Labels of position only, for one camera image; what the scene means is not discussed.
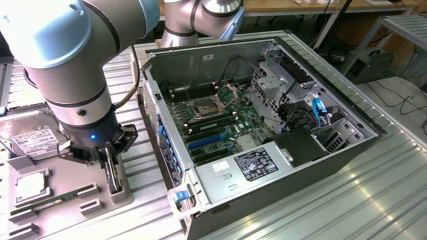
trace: hard drive label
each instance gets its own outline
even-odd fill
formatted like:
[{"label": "hard drive label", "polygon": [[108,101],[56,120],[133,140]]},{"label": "hard drive label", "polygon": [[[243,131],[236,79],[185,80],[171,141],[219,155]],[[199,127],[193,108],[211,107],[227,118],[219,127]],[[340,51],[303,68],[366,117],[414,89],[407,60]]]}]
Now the hard drive label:
[{"label": "hard drive label", "polygon": [[263,147],[236,156],[234,160],[250,182],[279,170]]},{"label": "hard drive label", "polygon": [[12,136],[12,141],[29,157],[35,157],[57,150],[56,144],[59,143],[59,140],[49,128]]}]

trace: motherboard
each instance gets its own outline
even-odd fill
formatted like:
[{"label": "motherboard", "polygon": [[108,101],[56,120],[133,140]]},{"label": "motherboard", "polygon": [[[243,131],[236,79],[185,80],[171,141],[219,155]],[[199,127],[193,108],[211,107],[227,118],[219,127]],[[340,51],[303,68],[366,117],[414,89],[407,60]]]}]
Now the motherboard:
[{"label": "motherboard", "polygon": [[214,83],[204,92],[185,90],[167,104],[198,166],[262,145],[274,135],[247,91],[234,83]]}]

